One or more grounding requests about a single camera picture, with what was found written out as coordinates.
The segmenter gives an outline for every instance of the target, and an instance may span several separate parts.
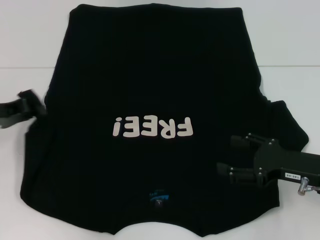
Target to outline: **black t-shirt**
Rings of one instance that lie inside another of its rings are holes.
[[[230,185],[217,162],[255,133],[300,151],[308,136],[261,94],[241,8],[80,5],[49,86],[48,115],[26,134],[21,198],[76,226],[115,234],[136,223],[199,236],[279,206],[277,181]]]

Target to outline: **white lettering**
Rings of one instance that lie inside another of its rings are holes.
[[[158,135],[158,117],[155,115],[144,116],[145,120],[151,120],[151,122],[144,122],[142,126],[144,128],[151,129],[150,131],[143,130],[141,135],[155,137]]]
[[[159,124],[163,127],[161,130],[161,136],[163,138],[172,139],[176,136],[176,125],[173,119],[169,120],[169,125],[163,120],[160,120]]]
[[[190,117],[186,117],[184,119],[185,124],[178,124],[178,129],[186,129],[186,131],[178,131],[177,135],[179,137],[191,136],[194,134],[194,130],[192,129],[191,119]]]
[[[123,133],[123,136],[126,137],[126,138],[135,138],[135,137],[138,137],[140,135],[140,130],[139,130],[139,117],[137,116],[127,116],[125,118],[125,120],[127,121],[132,121],[132,123],[126,123],[124,125],[124,127],[126,129],[133,129],[132,132],[128,132],[128,131],[125,131]]]
[[[117,117],[116,119],[116,122],[114,123],[114,126],[113,126],[113,136],[118,136],[119,135],[119,132],[120,132],[120,125],[121,125],[121,123],[120,123],[120,121],[122,120],[122,118],[121,117]]]

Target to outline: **label sticker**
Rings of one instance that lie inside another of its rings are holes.
[[[301,180],[301,176],[300,175],[287,173],[287,172],[284,175],[285,175],[286,178],[289,178],[289,179]]]
[[[162,208],[168,205],[169,194],[163,189],[157,189],[149,193],[149,200],[152,206]]]

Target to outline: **black fabric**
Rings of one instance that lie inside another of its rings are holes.
[[[217,162],[253,166],[253,152],[229,151],[230,137],[255,133],[296,151],[308,142],[286,104],[269,102],[260,84],[240,8],[80,5],[70,13],[47,117],[26,134],[21,198],[111,234],[162,222],[206,236],[248,223],[279,206],[278,185],[220,179]],[[142,135],[150,115],[156,136]],[[139,136],[126,137],[133,116]],[[193,134],[179,136],[186,118]],[[170,119],[176,133],[166,139],[159,121]]]

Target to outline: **white background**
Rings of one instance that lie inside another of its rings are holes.
[[[67,29],[79,4],[121,7],[147,0],[0,0],[0,103],[34,89],[43,97]],[[318,0],[158,0],[182,7],[241,7],[262,75],[261,91],[285,100],[307,132],[303,150],[320,155],[320,2]],[[28,207],[19,196],[24,133],[31,121],[0,130],[0,240],[195,240],[175,225],[141,223],[115,236],[85,230]],[[298,196],[299,185],[279,181],[280,207],[207,240],[319,239],[320,195]]]

